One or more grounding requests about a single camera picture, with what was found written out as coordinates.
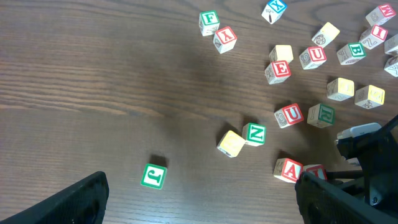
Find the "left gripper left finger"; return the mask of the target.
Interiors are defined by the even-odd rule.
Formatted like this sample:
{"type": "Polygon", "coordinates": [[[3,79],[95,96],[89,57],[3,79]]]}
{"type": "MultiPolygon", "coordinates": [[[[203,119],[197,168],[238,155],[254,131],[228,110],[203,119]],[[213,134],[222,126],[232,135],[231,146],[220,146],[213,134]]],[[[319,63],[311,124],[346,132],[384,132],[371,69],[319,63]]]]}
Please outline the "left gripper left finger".
{"type": "Polygon", "coordinates": [[[97,171],[1,224],[102,224],[108,197],[106,174],[97,171]]]}

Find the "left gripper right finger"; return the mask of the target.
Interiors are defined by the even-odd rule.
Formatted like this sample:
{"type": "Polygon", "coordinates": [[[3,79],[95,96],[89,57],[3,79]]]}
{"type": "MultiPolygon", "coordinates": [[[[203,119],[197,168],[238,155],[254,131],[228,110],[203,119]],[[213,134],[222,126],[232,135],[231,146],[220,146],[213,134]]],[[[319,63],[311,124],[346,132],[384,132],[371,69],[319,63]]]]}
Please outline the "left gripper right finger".
{"type": "Polygon", "coordinates": [[[354,198],[309,172],[295,184],[299,212],[305,223],[397,224],[397,217],[354,198]]]}

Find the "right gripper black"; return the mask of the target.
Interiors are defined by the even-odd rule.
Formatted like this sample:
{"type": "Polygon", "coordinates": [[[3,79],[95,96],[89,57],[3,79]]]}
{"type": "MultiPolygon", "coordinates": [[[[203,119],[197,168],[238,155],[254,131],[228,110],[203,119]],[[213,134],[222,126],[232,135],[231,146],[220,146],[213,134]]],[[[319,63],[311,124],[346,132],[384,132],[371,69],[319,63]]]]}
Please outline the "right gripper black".
{"type": "Polygon", "coordinates": [[[359,197],[372,207],[397,206],[397,141],[392,130],[397,117],[376,132],[340,139],[336,144],[342,158],[361,170],[327,172],[328,182],[359,197]]]}

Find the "red A block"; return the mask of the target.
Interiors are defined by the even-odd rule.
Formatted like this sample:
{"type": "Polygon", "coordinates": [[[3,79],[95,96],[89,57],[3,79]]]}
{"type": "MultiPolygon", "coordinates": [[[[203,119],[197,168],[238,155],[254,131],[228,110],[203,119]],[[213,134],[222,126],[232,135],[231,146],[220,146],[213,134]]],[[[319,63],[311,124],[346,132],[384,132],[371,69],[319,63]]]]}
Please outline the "red A block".
{"type": "Polygon", "coordinates": [[[303,171],[303,165],[289,158],[276,160],[273,176],[288,183],[295,184],[303,171]]]}

